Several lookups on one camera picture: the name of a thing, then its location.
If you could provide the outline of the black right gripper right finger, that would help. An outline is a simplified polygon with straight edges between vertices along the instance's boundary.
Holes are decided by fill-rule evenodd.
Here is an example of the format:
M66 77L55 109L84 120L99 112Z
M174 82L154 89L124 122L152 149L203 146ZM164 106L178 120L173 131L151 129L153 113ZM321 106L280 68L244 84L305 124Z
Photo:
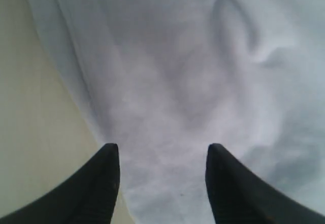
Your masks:
M208 147L207 194L216 223L324 223L324 216L261 180L223 145Z

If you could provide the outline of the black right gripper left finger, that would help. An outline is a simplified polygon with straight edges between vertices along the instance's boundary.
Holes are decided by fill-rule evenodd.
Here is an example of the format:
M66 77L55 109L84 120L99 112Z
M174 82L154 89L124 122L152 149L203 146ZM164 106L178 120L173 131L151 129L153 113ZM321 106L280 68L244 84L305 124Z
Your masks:
M62 184L1 223L110 223L119 192L117 144L105 144Z

